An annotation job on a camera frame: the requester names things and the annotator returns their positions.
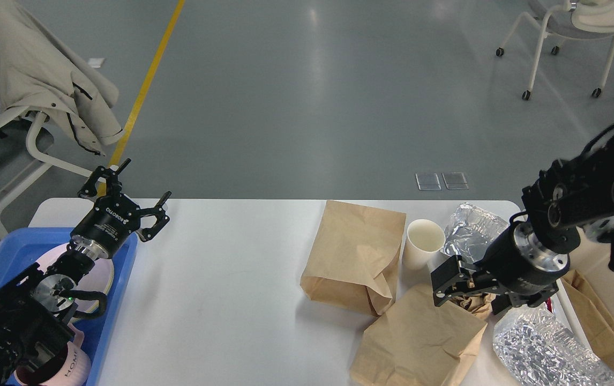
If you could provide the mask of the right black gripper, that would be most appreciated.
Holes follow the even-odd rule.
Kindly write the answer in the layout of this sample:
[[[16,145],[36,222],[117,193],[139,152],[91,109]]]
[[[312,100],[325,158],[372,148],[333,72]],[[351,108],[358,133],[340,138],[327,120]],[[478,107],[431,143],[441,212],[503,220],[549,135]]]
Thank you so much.
[[[439,307],[457,296],[496,294],[493,315],[511,308],[535,308],[559,290],[557,281],[571,268],[571,229],[542,232],[529,222],[514,222],[470,264],[451,256],[430,274],[433,303]]]

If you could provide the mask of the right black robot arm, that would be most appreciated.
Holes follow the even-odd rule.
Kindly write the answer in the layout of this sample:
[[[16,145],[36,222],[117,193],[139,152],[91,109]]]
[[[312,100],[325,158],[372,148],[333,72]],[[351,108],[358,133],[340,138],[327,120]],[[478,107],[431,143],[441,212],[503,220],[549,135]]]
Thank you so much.
[[[573,159],[557,159],[523,188],[522,212],[486,248],[477,262],[451,256],[430,274],[433,303],[492,293],[492,312],[535,308],[559,290],[571,268],[570,254],[589,240],[609,245],[614,272],[614,124],[603,129]]]

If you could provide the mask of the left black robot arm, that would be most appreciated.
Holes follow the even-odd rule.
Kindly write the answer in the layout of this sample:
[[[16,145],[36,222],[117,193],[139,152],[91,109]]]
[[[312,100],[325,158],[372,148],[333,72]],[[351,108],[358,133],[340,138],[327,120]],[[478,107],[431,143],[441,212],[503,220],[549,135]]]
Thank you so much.
[[[23,269],[0,288],[0,385],[19,368],[39,370],[54,361],[77,339],[72,318],[93,320],[107,311],[101,291],[79,290],[80,281],[99,259],[111,259],[135,234],[153,239],[169,222],[166,191],[149,208],[142,208],[122,191],[117,169],[99,166],[78,191],[95,198],[90,212],[70,232],[69,244],[57,261],[41,270],[38,263]]]

